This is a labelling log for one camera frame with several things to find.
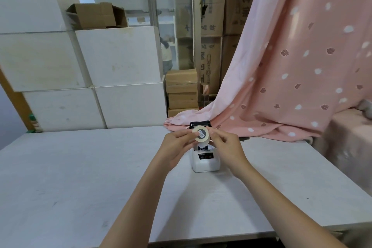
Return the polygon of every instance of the bottle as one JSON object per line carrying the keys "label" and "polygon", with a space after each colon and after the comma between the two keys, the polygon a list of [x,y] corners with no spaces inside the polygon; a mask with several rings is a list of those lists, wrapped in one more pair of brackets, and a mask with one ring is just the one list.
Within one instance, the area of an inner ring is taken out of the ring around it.
{"label": "bottle", "polygon": [[35,132],[43,132],[43,129],[40,127],[39,122],[36,120],[35,116],[33,114],[30,114],[28,117],[31,121],[31,124],[35,128]]}

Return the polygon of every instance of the right hand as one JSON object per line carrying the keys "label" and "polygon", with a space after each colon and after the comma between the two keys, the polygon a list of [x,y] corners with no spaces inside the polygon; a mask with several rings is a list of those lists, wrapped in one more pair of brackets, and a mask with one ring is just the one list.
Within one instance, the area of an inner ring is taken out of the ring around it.
{"label": "right hand", "polygon": [[221,160],[229,167],[233,175],[238,177],[242,171],[252,167],[236,134],[211,127],[207,127],[207,129],[213,140],[213,146],[217,148]]}

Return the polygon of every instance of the roll of labels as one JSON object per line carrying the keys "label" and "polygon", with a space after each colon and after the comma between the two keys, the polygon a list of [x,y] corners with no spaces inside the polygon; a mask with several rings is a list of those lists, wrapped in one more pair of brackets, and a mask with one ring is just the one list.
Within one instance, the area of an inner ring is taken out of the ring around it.
{"label": "roll of labels", "polygon": [[196,126],[193,128],[192,132],[199,132],[199,136],[195,138],[197,142],[199,142],[199,147],[206,147],[210,142],[211,138],[209,136],[208,129],[204,126]]}

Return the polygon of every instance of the table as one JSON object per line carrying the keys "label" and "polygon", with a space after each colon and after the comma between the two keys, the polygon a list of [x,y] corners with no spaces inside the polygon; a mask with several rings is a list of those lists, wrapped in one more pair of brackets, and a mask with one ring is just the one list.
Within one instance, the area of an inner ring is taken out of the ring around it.
{"label": "table", "polygon": [[[168,131],[163,127],[25,134],[0,151],[0,247],[97,247]],[[305,142],[251,138],[251,163],[322,226],[372,223],[372,198]],[[207,243],[274,235],[226,168],[168,175],[150,236]]]}

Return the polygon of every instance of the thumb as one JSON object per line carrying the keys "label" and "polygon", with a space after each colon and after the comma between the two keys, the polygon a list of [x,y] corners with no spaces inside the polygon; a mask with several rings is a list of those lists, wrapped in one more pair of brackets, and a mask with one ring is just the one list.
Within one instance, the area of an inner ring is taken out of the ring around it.
{"label": "thumb", "polygon": [[214,132],[212,129],[210,129],[209,135],[211,136],[211,139],[213,140],[216,148],[223,146],[224,142],[222,141],[220,136],[216,132]]}

